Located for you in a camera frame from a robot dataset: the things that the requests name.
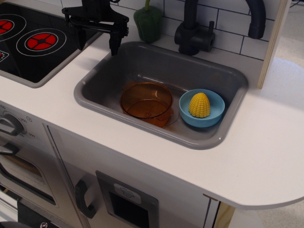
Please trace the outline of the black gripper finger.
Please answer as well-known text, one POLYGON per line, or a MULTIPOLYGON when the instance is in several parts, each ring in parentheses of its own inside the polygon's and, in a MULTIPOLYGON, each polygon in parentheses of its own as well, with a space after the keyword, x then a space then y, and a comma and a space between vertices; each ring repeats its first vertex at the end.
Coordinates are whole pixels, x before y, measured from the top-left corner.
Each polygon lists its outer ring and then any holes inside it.
POLYGON ((83 25, 83 23, 68 23, 70 36, 79 50, 83 50, 86 45, 86 31, 83 29, 83 25))
POLYGON ((113 25, 110 31, 109 47, 111 55, 114 56, 118 53, 122 38, 125 36, 125 29, 121 26, 113 25))

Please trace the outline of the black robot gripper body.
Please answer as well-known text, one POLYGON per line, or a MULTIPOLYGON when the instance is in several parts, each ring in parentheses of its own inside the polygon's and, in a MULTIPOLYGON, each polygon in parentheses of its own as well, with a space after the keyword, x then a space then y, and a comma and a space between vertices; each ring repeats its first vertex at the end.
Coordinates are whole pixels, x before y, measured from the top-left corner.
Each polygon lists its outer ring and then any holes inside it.
POLYGON ((94 30, 104 33, 128 33, 129 18, 111 8, 109 0, 83 0, 79 7, 63 8, 72 33, 94 30))

